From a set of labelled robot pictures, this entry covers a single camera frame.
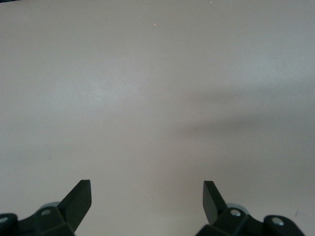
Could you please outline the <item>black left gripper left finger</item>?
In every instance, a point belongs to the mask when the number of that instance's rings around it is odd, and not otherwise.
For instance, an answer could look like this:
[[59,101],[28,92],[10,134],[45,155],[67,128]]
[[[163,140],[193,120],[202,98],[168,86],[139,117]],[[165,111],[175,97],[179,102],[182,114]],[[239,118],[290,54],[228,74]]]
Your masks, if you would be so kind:
[[19,220],[14,213],[0,215],[2,236],[74,236],[92,205],[91,181],[81,180],[61,202],[43,205]]

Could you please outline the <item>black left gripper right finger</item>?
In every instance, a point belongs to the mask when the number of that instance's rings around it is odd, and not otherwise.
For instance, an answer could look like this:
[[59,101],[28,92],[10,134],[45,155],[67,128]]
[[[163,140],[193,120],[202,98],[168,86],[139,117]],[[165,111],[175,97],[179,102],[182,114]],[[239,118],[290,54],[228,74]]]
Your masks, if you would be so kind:
[[208,224],[198,236],[303,236],[290,219],[267,215],[262,222],[235,206],[228,206],[213,181],[203,183],[203,209]]

